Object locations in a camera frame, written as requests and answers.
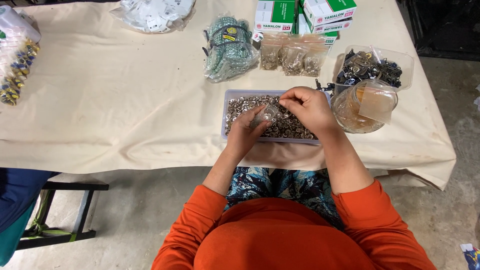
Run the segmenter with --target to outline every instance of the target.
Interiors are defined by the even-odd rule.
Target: woman's right hand
[[[285,92],[278,103],[292,112],[317,137],[322,131],[340,128],[327,97],[319,90],[305,86],[294,87]]]

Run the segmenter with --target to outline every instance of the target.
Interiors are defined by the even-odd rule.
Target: orange long-sleeve shirt
[[[196,187],[152,270],[434,270],[380,183],[332,195],[345,231],[281,198],[242,202]]]

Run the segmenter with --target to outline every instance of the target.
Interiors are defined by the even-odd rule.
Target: woman
[[[184,205],[152,269],[435,269],[363,166],[325,95],[295,87],[279,103],[322,143],[331,196],[326,174],[280,172],[295,178],[282,190],[285,185],[269,181],[264,169],[236,168],[271,124],[249,128],[262,109],[256,107],[232,124],[227,147]],[[275,186],[281,190],[272,191]],[[310,196],[292,193],[295,187]]]

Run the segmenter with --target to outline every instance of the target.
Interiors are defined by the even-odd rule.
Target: table
[[[319,80],[334,80],[348,45],[412,56],[413,86],[398,93],[391,125],[348,137],[367,168],[407,169],[443,189],[455,152],[396,2],[357,4]],[[312,78],[258,69],[220,84],[204,79],[203,28],[228,11],[252,25],[256,0],[198,1],[185,30],[164,35],[121,28],[108,13],[116,7],[24,8],[38,22],[41,51],[18,106],[0,106],[0,166],[69,173],[211,166],[226,145],[220,129],[227,89],[315,86]],[[257,143],[241,165],[325,167],[321,146],[289,143]]]

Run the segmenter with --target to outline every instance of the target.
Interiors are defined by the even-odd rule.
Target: concrete floor
[[[439,270],[465,270],[459,244],[480,244],[480,62],[422,58],[453,141],[457,163],[445,191],[387,186],[392,202]],[[208,167],[61,174],[56,181],[101,180],[85,228],[97,238],[17,251],[6,270],[143,270]],[[82,192],[59,191],[47,224],[71,230]]]

